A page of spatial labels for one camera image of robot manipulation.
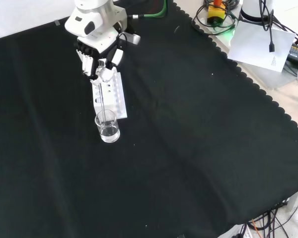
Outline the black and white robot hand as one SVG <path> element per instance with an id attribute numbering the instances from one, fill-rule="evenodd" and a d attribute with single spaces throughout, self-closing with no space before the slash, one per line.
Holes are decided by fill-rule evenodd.
<path id="1" fill-rule="evenodd" d="M 126 35 L 114 28 L 104 33 L 78 37 L 75 49 L 82 62 L 84 77 L 95 86 L 114 79 L 124 53 L 122 44 L 126 41 Z"/>

